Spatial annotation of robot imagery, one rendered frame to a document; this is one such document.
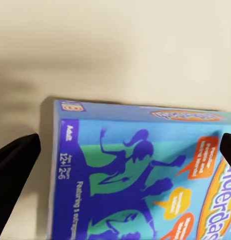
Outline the board game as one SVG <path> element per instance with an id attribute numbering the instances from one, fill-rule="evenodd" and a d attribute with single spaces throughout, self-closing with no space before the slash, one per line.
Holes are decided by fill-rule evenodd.
<path id="1" fill-rule="evenodd" d="M 231 240 L 231 112 L 54 100 L 46 240 Z"/>

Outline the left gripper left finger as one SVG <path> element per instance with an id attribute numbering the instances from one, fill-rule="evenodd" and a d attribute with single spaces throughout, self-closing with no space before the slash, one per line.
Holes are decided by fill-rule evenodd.
<path id="1" fill-rule="evenodd" d="M 42 151 L 38 133 L 0 149 L 0 235 Z"/>

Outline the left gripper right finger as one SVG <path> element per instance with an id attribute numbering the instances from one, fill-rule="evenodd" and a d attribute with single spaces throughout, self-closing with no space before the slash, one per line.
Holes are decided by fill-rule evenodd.
<path id="1" fill-rule="evenodd" d="M 231 133 L 223 134 L 219 150 L 231 167 Z"/>

